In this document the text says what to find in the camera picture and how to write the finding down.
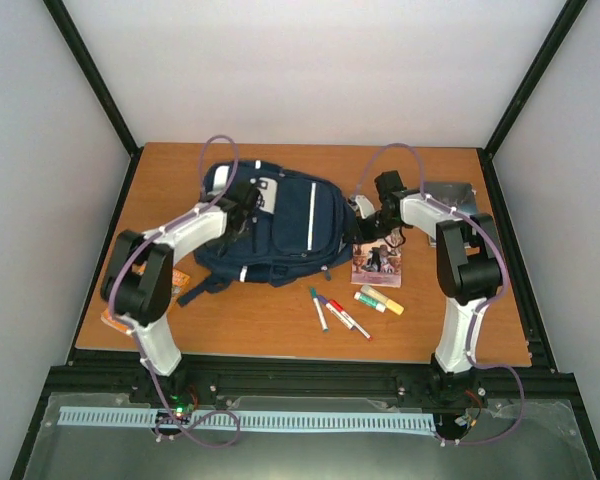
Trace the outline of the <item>pink Taming of Shrew book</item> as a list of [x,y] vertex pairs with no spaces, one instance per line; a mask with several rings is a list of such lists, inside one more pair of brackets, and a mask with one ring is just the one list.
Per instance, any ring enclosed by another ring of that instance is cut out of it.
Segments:
[[373,287],[399,288],[402,285],[402,252],[385,239],[354,244],[351,283]]

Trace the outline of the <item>navy blue student backpack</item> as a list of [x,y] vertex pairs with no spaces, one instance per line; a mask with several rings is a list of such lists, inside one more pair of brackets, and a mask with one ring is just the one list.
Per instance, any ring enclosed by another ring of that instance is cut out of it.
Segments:
[[338,186],[256,159],[238,162],[229,192],[248,182],[260,192],[256,209],[235,239],[212,240],[193,252],[209,275],[180,296],[180,306],[233,282],[281,287],[302,277],[329,275],[352,259],[356,214]]

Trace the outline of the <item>dark blue castle cover book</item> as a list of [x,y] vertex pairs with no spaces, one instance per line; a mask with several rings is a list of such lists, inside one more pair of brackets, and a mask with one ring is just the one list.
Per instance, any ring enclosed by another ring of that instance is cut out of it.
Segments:
[[476,191],[471,183],[425,181],[425,192],[447,207],[456,207],[467,216],[478,213]]

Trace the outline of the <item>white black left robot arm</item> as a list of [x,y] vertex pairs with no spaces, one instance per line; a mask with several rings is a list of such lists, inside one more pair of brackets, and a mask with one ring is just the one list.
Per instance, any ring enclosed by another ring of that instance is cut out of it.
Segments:
[[206,195],[191,210],[144,232],[122,231],[113,246],[101,285],[111,320],[133,339],[152,388],[166,402],[181,400],[188,378],[177,370],[182,354],[167,311],[173,269],[201,246],[240,233],[254,213],[260,192],[252,181]]

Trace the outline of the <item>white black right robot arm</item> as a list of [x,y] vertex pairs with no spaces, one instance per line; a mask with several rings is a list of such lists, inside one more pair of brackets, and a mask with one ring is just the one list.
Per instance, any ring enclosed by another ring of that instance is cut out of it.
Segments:
[[379,208],[359,193],[350,197],[360,241],[378,240],[401,227],[417,228],[435,240],[436,275],[446,306],[427,390],[432,401],[450,403],[473,385],[484,315],[509,285],[494,220],[446,205],[422,188],[406,189],[397,171],[380,174],[375,186]]

